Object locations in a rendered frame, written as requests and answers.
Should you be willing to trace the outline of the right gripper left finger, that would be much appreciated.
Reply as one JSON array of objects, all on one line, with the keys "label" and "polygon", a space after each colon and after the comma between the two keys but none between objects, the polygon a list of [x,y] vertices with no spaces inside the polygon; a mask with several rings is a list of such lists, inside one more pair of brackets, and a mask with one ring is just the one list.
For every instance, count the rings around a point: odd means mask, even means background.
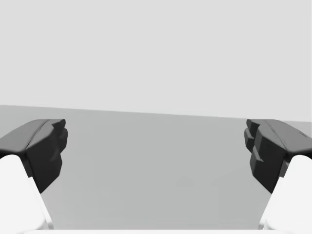
[{"label": "right gripper left finger", "polygon": [[64,119],[35,119],[0,137],[0,230],[53,229],[41,194],[58,178]]}]

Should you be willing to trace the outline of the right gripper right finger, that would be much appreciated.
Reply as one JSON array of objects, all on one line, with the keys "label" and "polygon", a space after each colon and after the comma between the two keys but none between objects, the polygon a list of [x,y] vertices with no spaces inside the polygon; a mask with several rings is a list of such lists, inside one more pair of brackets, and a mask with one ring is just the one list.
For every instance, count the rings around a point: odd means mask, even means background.
[{"label": "right gripper right finger", "polygon": [[254,178],[271,194],[260,230],[312,230],[312,137],[275,119],[248,119]]}]

